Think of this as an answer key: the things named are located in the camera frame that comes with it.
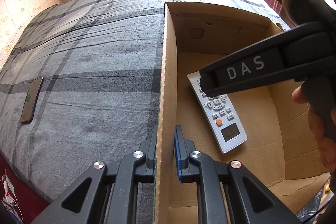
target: triangular cutout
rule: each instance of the triangular cutout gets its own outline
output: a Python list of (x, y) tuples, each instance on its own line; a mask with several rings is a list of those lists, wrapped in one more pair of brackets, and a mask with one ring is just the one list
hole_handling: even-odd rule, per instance
[(62, 208), (70, 210), (74, 213), (79, 213), (83, 206), (85, 196), (89, 190), (91, 178), (85, 179), (66, 200), (62, 202)]
[(258, 214), (273, 207), (273, 202), (250, 179), (243, 178), (243, 183), (255, 213)]

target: white lettering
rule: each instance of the white lettering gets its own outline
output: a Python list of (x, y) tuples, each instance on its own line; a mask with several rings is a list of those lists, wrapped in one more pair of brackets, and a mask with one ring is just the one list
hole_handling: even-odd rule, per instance
[(227, 73), (229, 74), (230, 79), (233, 79), (237, 76), (234, 68), (227, 68), (226, 70), (227, 70)]
[(258, 58), (261, 58), (261, 56), (256, 56), (254, 59), (253, 59), (253, 62), (256, 64), (256, 65), (260, 65), (260, 67), (257, 67), (256, 69), (262, 69), (264, 67), (264, 62), (262, 61), (257, 61)]
[(251, 71), (249, 70), (249, 68), (245, 65), (244, 62), (241, 63), (241, 72), (242, 72), (242, 75), (244, 75), (244, 72), (249, 72), (251, 73)]

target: air conditioner remote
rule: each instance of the air conditioner remote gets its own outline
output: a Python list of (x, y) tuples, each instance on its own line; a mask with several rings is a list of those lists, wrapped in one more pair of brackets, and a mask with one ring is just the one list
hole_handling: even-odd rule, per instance
[(245, 130), (227, 94), (207, 97), (200, 87), (200, 74), (187, 75), (207, 117), (222, 153), (227, 153), (247, 140)]

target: remote control screen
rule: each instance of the remote control screen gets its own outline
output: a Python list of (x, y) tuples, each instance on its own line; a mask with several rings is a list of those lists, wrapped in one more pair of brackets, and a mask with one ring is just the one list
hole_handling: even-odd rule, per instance
[(221, 130), (221, 133), (224, 137), (224, 140), (226, 142), (228, 142), (232, 138), (238, 136), (240, 132), (239, 132), (239, 129), (238, 129), (236, 123), (233, 123), (233, 124), (229, 125), (228, 127), (223, 128)]

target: blue gripper pad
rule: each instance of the blue gripper pad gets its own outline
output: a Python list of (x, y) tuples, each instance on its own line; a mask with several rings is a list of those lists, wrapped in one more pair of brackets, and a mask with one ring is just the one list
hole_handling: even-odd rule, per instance
[(179, 181), (182, 179), (182, 165), (181, 165), (181, 153), (179, 149), (179, 140), (177, 138), (177, 132), (175, 131), (174, 139), (174, 148), (175, 148), (175, 160), (176, 160), (176, 170)]

